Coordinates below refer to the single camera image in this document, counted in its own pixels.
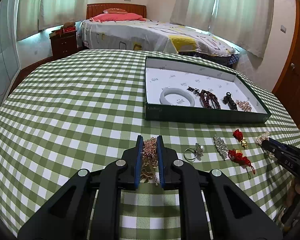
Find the red tassel ornament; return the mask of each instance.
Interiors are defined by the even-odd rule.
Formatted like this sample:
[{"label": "red tassel ornament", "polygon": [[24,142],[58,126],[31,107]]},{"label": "red tassel ornament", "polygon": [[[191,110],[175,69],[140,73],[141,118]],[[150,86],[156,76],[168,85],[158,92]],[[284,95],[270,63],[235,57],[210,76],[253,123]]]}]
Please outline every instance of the red tassel ornament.
[{"label": "red tassel ornament", "polygon": [[233,132],[233,136],[239,141],[241,142],[241,145],[244,149],[248,148],[248,142],[246,139],[243,138],[243,133],[241,131],[239,131],[239,129],[235,130]]},{"label": "red tassel ornament", "polygon": [[229,150],[228,156],[233,162],[238,163],[239,165],[251,167],[253,174],[256,174],[254,167],[251,165],[251,161],[246,156],[243,156],[240,150]]}]

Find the wooden baseboard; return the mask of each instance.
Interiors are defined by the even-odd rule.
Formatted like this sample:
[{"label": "wooden baseboard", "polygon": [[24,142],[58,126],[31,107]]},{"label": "wooden baseboard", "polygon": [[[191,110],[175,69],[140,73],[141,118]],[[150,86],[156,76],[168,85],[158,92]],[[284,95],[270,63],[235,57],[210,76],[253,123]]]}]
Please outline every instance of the wooden baseboard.
[{"label": "wooden baseboard", "polygon": [[[79,47],[78,48],[78,52],[83,50],[83,47]],[[53,61],[53,56],[51,57],[47,57],[44,58],[36,63],[31,64],[28,67],[25,67],[23,69],[20,70],[16,80],[14,81],[10,91],[9,91],[9,95],[12,93],[13,90],[15,90],[15,88],[32,72],[34,71],[36,68],[38,68],[39,66],[52,62]]]}]

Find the checkered tablecloth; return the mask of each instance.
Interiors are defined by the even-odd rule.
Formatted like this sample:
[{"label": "checkered tablecloth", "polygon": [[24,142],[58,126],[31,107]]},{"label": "checkered tablecloth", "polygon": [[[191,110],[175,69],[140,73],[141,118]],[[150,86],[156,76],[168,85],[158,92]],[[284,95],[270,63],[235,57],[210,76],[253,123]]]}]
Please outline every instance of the checkered tablecloth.
[{"label": "checkered tablecloth", "polygon": [[[272,138],[300,147],[300,132],[277,98],[246,82],[272,113],[265,124],[228,126],[144,120],[144,63],[147,55],[185,59],[227,69],[201,58],[162,52],[84,50],[44,64],[32,72],[0,108],[0,217],[17,234],[20,227],[74,173],[95,171],[144,139],[162,135],[166,147],[182,153],[196,142],[206,150],[199,170],[220,169],[274,219],[291,175],[265,157],[254,143],[270,131]],[[244,133],[243,151],[256,169],[253,175],[217,153],[212,137],[240,148],[235,129]],[[179,197],[154,183],[122,192],[120,235],[123,239],[180,238]]]}]

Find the white bangle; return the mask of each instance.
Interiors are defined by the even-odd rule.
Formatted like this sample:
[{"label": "white bangle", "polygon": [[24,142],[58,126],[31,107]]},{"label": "white bangle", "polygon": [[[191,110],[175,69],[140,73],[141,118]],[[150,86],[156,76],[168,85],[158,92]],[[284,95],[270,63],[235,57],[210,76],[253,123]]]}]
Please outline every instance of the white bangle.
[{"label": "white bangle", "polygon": [[194,99],[193,97],[187,93],[186,91],[179,89],[179,88],[166,88],[165,90],[163,90],[161,92],[160,95],[160,103],[162,105],[170,105],[173,106],[173,104],[171,104],[166,98],[165,96],[170,95],[170,94],[176,94],[176,95],[180,95],[185,97],[189,102],[190,102],[190,106],[194,106]]}]

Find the gold chain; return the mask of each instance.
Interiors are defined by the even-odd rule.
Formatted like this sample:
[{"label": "gold chain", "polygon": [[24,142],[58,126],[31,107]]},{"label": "gold chain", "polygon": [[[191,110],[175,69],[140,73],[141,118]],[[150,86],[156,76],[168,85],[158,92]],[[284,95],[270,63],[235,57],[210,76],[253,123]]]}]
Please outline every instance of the gold chain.
[{"label": "gold chain", "polygon": [[158,166],[157,156],[157,139],[151,137],[149,140],[144,141],[142,151],[142,168],[141,168],[141,182],[147,183],[150,179],[155,180],[157,186],[157,177],[154,168]]}]

